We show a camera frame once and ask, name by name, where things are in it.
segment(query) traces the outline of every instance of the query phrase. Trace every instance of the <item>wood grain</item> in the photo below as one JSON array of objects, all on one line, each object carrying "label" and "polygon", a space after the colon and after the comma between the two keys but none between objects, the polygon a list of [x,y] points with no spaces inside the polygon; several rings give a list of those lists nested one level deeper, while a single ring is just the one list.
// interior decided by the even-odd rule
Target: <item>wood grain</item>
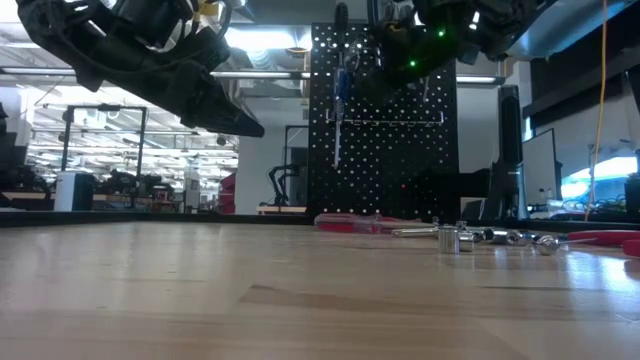
[{"label": "wood grain", "polygon": [[0,232],[2,359],[636,359],[640,265],[312,227]]}]

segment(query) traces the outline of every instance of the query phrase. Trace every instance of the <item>black pegboard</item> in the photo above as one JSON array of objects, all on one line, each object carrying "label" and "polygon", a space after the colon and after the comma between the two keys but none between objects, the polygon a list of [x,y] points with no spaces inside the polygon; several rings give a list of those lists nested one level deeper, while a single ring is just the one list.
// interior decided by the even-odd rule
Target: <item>black pegboard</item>
[{"label": "black pegboard", "polygon": [[[367,26],[349,29],[351,65],[358,53],[359,72],[372,71],[376,57],[364,36]],[[459,171],[455,61],[431,74],[426,93],[417,83],[387,106],[371,105],[352,85],[335,169],[335,36],[332,24],[312,25],[308,213],[459,217],[459,198],[435,181],[437,173]]]}]

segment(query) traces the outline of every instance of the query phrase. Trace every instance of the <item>wooden tabletop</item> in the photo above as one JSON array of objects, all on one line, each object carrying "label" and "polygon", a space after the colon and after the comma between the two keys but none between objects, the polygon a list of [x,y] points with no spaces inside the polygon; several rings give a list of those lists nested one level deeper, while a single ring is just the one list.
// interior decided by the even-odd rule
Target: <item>wooden tabletop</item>
[{"label": "wooden tabletop", "polygon": [[312,227],[0,232],[2,359],[637,359],[640,260]]}]

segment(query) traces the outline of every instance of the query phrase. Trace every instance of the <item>whiteboard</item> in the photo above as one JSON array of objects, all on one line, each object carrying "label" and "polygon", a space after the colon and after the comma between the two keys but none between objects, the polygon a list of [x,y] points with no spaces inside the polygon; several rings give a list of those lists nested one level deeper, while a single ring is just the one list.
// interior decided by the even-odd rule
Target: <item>whiteboard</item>
[{"label": "whiteboard", "polygon": [[560,189],[556,183],[556,146],[553,129],[524,142],[522,159],[527,204],[546,204],[544,193],[548,190],[551,190],[552,199],[560,199]]}]

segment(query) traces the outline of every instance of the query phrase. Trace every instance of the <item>yellow cable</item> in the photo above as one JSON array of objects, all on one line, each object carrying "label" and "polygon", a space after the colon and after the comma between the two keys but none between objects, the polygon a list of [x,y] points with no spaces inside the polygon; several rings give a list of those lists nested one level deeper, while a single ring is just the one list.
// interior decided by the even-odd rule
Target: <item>yellow cable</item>
[{"label": "yellow cable", "polygon": [[602,133],[602,119],[604,117],[604,93],[607,85],[607,0],[602,0],[602,84],[600,85],[600,114],[598,117],[598,134],[596,135],[595,158],[591,166],[591,192],[589,193],[589,202],[584,215],[584,221],[589,221],[589,213],[591,212],[591,204],[595,197],[596,189],[596,165],[598,164],[598,153],[600,153],[600,135]]}]

